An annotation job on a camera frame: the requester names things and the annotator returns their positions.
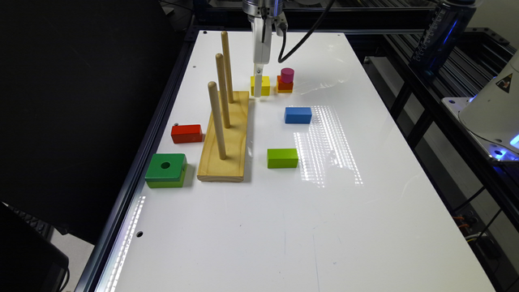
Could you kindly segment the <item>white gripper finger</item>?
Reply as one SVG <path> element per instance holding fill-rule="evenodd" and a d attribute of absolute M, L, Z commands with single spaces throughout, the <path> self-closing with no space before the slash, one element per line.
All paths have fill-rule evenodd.
<path fill-rule="evenodd" d="M 254 66 L 254 97 L 261 97 L 264 65 L 255 63 Z"/>

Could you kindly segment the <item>silver white gripper body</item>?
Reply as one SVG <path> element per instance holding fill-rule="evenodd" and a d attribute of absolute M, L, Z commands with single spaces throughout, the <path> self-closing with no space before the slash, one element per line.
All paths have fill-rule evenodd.
<path fill-rule="evenodd" d="M 288 29 L 287 19 L 283 11 L 283 0 L 243 0 L 242 10 L 251 22 L 253 33 L 253 63 L 266 65 L 269 63 L 272 30 L 279 37 Z"/>

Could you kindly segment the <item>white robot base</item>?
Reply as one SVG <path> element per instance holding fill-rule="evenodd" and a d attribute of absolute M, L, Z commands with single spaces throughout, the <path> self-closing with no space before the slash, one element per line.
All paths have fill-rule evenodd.
<path fill-rule="evenodd" d="M 442 103 L 495 163 L 518 163 L 518 55 L 474 97 Z"/>

